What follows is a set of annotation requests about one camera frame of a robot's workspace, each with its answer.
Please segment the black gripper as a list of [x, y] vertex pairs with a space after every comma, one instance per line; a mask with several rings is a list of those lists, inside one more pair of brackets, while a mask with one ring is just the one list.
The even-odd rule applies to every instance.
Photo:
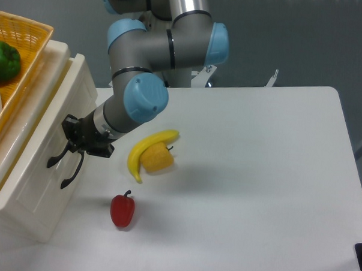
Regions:
[[110, 133], [99, 132], [94, 124], [94, 111], [84, 118], [78, 119], [73, 115], [67, 115], [62, 121], [67, 142], [67, 150], [71, 153], [85, 151], [91, 156], [110, 158], [114, 146]]

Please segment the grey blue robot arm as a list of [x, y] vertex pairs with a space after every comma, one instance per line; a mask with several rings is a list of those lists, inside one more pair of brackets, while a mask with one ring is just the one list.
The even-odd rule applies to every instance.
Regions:
[[166, 30], [149, 31], [136, 19], [121, 19], [107, 33], [113, 95], [84, 118], [62, 122], [65, 151], [109, 158], [113, 142], [167, 106], [168, 91], [159, 71], [224, 63], [229, 36], [213, 22], [208, 0], [103, 0], [114, 13], [150, 11], [171, 21]]

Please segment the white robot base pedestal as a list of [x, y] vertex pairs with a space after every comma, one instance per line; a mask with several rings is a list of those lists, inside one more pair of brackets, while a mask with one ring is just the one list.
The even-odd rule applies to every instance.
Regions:
[[142, 72], [164, 75], [171, 87], [190, 87], [192, 68], [204, 67], [214, 24], [208, 13], [187, 12], [167, 30], [148, 31], [136, 19], [121, 19], [107, 32], [113, 86]]

